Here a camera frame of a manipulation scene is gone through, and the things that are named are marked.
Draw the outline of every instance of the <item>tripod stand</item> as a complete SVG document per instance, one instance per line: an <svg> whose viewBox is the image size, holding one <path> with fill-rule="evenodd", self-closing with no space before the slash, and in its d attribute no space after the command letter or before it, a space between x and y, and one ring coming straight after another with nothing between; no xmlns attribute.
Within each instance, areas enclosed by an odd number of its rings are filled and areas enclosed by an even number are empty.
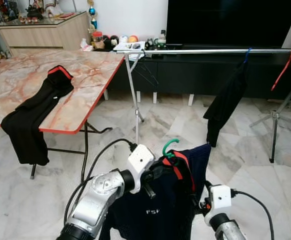
<svg viewBox="0 0 291 240"><path fill-rule="evenodd" d="M284 99L283 103L280 105L280 107L277 110L273 110L272 113L270 113L268 116L265 116L264 118L261 118L260 120L252 123L249 125L249 127L253 127L259 123L262 123L269 118L272 118L273 120L273 126L272 126L272 149L271 149L271 157L270 157L270 163L274 163L275 161L275 151L276 151L276 141L277 141L277 129L278 129L278 121L279 120L284 120L288 123L291 123L291 119L285 116L281 116L282 110L286 107L286 105L289 103L291 99L291 91L289 94L286 96Z"/></svg>

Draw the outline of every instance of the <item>tv stand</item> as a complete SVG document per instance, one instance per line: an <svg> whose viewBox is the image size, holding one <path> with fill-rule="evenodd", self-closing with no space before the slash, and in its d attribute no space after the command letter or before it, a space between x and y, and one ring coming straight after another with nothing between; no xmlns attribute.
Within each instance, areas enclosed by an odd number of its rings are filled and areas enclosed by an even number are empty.
<svg viewBox="0 0 291 240"><path fill-rule="evenodd" d="M274 91L271 91L271 87L287 63L289 55L251 54L248 63L248 87L244 97L285 99L291 90L291 63ZM132 72L134 88L140 92L215 96L244 57L242 54L175 54L163 55L161 58L144 58ZM120 66L108 88L130 90L125 64Z"/></svg>

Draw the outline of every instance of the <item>television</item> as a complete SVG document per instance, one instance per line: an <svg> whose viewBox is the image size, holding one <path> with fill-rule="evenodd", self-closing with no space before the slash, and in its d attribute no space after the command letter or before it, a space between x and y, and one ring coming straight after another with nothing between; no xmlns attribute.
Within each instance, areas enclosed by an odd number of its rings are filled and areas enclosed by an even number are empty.
<svg viewBox="0 0 291 240"><path fill-rule="evenodd" d="M280 48L291 0L169 0L168 45Z"/></svg>

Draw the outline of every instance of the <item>hanging garment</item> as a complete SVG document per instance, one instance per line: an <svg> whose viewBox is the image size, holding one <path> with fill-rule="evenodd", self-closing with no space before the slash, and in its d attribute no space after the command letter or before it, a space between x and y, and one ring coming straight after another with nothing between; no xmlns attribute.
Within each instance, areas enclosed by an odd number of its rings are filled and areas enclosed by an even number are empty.
<svg viewBox="0 0 291 240"><path fill-rule="evenodd" d="M202 194L210 151L209 144L169 151L187 159L189 175L178 165L180 171L149 182L155 198L150 199L141 188L136 194L128 193L117 199L109 208L99 239L110 240L110 229L115 228L127 240L190 240L195 215L192 197L200 199Z"/></svg>
<svg viewBox="0 0 291 240"><path fill-rule="evenodd" d="M226 124L244 95L247 88L247 67L245 62L237 66L203 116L209 119L206 141L212 147L217 145L220 129Z"/></svg>
<svg viewBox="0 0 291 240"><path fill-rule="evenodd" d="M1 127L9 135L21 164L44 166L49 162L47 144L39 125L59 99L74 89L72 78L63 66L52 68L39 91L2 120Z"/></svg>

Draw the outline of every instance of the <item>clothing rack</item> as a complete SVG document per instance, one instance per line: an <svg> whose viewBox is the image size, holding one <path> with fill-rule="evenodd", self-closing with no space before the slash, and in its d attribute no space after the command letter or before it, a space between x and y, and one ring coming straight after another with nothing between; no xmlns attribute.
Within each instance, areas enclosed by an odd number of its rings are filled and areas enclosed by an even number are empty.
<svg viewBox="0 0 291 240"><path fill-rule="evenodd" d="M251 49L251 48L245 48L245 49L198 49L198 50L118 50L116 52L117 54L123 54L125 58L125 64L127 69L127 75L130 82L130 88L131 88L131 94L134 104L134 113L135 113L135 140L136 143L139 144L139 119L144 122L145 119L142 117L138 103L137 103L137 97L136 92L134 88L133 78L132 78L132 71L137 66L138 60L141 56L141 54L161 54L161 55L169 55L169 54L289 54L291 53L291 49ZM132 66L130 66L129 62L129 55L131 54L138 54L137 58L135 59ZM291 99L291 92L286 97L285 103L288 102ZM264 121L264 119L261 119L260 121L253 123L258 124L260 122ZM278 114L275 114L275 117L273 117L273 128L272 128L272 136L277 135L277 124L278 124ZM274 159L274 151L275 151L275 145L276 145L276 137L273 137L272 139L272 156L270 158L270 161L272 162Z"/></svg>

